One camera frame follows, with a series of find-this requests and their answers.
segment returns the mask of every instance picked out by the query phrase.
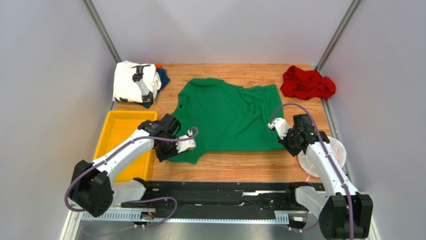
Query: yellow plastic bin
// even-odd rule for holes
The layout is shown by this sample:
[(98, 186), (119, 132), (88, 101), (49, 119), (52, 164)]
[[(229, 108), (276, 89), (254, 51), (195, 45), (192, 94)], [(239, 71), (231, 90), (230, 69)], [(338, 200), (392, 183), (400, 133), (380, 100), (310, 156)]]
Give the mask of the yellow plastic bin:
[[(102, 133), (94, 153), (100, 158), (130, 137), (138, 126), (146, 120), (157, 120), (156, 111), (112, 110), (106, 115)], [(151, 151), (145, 152), (127, 166), (115, 179), (115, 183), (127, 182), (133, 178), (147, 180), (150, 168)]]

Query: red cloth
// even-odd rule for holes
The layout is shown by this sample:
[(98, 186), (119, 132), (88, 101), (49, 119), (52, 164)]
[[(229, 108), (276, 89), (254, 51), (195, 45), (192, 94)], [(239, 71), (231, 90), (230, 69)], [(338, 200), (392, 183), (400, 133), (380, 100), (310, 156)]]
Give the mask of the red cloth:
[(336, 92), (335, 83), (317, 70), (304, 71), (291, 66), (282, 75), (281, 92), (286, 97), (308, 100), (314, 97), (327, 100)]

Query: gray floor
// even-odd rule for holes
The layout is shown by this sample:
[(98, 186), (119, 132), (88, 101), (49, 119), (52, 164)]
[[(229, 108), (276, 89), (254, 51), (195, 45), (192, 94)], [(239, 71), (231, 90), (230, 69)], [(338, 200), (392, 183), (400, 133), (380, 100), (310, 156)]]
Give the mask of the gray floor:
[[(308, 227), (316, 221), (309, 218)], [(130, 222), (82, 222), (91, 234), (105, 234), (132, 226)], [(94, 239), (78, 233), (77, 240)], [(270, 224), (220, 224), (220, 223), (164, 223), (147, 229), (129, 229), (117, 234), (98, 237), (102, 240), (324, 240), (320, 228), (303, 233), (289, 231), (286, 227)]]

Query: wooden tabletop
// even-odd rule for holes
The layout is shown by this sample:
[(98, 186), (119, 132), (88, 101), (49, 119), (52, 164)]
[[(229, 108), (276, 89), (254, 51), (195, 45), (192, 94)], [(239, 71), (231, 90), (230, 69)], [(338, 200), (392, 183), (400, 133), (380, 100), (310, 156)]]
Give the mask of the wooden tabletop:
[[(229, 84), (265, 86), (276, 84), (282, 103), (298, 103), (314, 117), (318, 128), (330, 136), (321, 100), (300, 100), (283, 96), (279, 90), (283, 73), (292, 64), (163, 64), (170, 83), (161, 90), (156, 102), (149, 108), (158, 112), (158, 119), (172, 113), (178, 104), (178, 93), (193, 78), (223, 79)], [(311, 70), (309, 64), (296, 64), (303, 70)], [(136, 103), (117, 102), (116, 110), (147, 110)], [(293, 115), (304, 112), (295, 106), (284, 108), (284, 117), (290, 126)], [(258, 152), (208, 152), (197, 162), (159, 162), (152, 154), (148, 178), (167, 181), (219, 181), (219, 182), (302, 182), (307, 174), (300, 168), (296, 157), (285, 150)], [(311, 177), (310, 182), (320, 179)]]

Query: green shirt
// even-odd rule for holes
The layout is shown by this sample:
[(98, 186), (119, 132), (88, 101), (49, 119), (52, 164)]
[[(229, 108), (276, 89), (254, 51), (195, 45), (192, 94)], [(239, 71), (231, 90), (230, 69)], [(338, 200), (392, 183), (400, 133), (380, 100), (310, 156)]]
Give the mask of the green shirt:
[[(196, 148), (170, 158), (195, 164), (206, 152), (283, 149), (268, 122), (281, 105), (276, 85), (243, 88), (214, 78), (194, 78), (178, 95), (172, 113), (181, 123), (178, 136), (195, 126)], [(283, 117), (283, 112), (276, 117)]]

